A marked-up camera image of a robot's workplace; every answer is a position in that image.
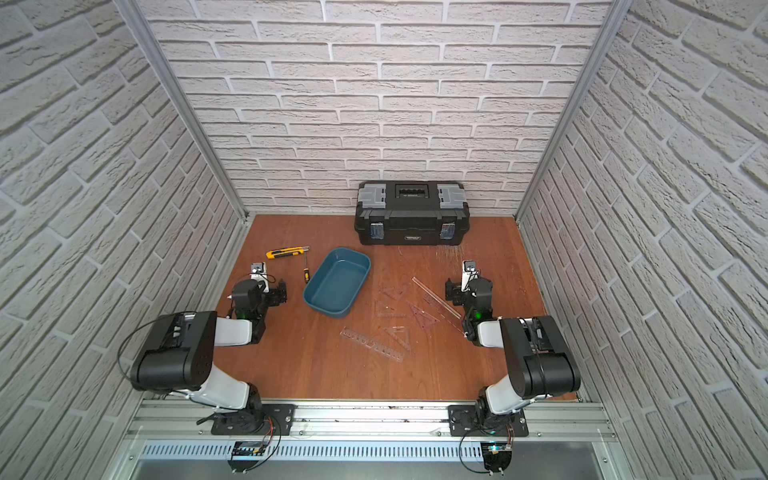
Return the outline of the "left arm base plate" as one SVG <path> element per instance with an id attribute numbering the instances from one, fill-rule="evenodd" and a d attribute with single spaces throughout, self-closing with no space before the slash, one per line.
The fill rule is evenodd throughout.
<path id="1" fill-rule="evenodd" d="M 289 435 L 297 406 L 289 403 L 267 403 L 259 409 L 216 413 L 212 435 Z"/>

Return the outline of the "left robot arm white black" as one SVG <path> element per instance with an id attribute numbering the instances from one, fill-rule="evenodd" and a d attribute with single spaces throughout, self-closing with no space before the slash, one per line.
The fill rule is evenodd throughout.
<path id="1" fill-rule="evenodd" d="M 255 417 L 261 413 L 257 388 L 217 367 L 214 350 L 259 343 L 268 310 L 286 301 L 282 280 L 274 287 L 267 277 L 242 280 L 231 292 L 232 318 L 215 311 L 182 311 L 137 327 L 118 347 L 119 372 L 138 391 L 181 396 L 212 408 L 219 416 Z M 127 344 L 143 330 L 148 333 L 133 363 L 120 365 Z"/>

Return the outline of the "clear stencil ruler with holes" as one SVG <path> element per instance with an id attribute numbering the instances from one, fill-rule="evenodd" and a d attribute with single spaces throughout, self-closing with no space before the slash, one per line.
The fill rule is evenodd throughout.
<path id="1" fill-rule="evenodd" d="M 402 352 L 392 349 L 382 344 L 381 342 L 378 342 L 352 329 L 344 328 L 341 330 L 340 335 L 390 360 L 398 363 L 402 363 L 404 361 L 405 355 Z"/>

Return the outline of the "clear set square triangle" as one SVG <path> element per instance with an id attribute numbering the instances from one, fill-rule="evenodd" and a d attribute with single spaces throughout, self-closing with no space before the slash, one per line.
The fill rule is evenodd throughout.
<path id="1" fill-rule="evenodd" d="M 375 302 L 374 314 L 377 318 L 404 318 L 407 316 L 406 312 L 398 305 L 384 300 Z"/>

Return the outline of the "teal plastic storage tray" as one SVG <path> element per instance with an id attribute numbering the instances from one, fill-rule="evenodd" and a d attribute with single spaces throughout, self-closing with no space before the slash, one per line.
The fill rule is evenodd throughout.
<path id="1" fill-rule="evenodd" d="M 311 309 L 330 318 L 346 317 L 371 270 L 364 253 L 339 247 L 331 250 L 303 291 Z"/>

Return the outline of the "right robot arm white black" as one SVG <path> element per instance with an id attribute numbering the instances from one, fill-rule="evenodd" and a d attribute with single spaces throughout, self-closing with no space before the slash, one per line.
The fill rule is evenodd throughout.
<path id="1" fill-rule="evenodd" d="M 504 351 L 506 374 L 484 387 L 475 402 L 475 424 L 484 430 L 508 423 L 537 400 L 576 392 L 581 372 L 551 316 L 496 317 L 490 280 L 445 282 L 445 299 L 464 309 L 462 329 L 474 345 Z"/>

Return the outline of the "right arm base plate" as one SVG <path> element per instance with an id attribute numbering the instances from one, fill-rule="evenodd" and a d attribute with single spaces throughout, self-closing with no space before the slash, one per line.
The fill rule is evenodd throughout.
<path id="1" fill-rule="evenodd" d="M 447 407 L 447 413 L 452 437 L 512 435 L 515 438 L 525 438 L 529 435 L 523 411 L 495 415 L 485 407 L 454 404 Z"/>

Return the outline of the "long clear straight ruler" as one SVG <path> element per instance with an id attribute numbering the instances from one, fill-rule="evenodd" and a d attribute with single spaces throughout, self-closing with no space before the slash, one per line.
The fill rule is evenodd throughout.
<path id="1" fill-rule="evenodd" d="M 437 295 L 435 292 L 433 292 L 431 289 L 429 289 L 423 282 L 421 282 L 417 277 L 413 276 L 411 278 L 411 281 L 417 285 L 419 288 L 421 288 L 431 299 L 433 299 L 437 304 L 439 304 L 442 308 L 444 308 L 446 311 L 448 311 L 452 316 L 455 318 L 461 320 L 463 317 L 462 315 L 456 311 L 452 306 L 450 306 L 445 300 L 442 299 L 439 295 Z"/>

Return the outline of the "clear small triangle ruler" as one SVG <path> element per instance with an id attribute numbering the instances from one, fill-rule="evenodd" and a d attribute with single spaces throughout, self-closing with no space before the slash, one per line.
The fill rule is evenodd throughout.
<path id="1" fill-rule="evenodd" d="M 410 333 L 406 326 L 385 327 L 384 331 L 393 338 L 405 351 L 411 351 Z"/>

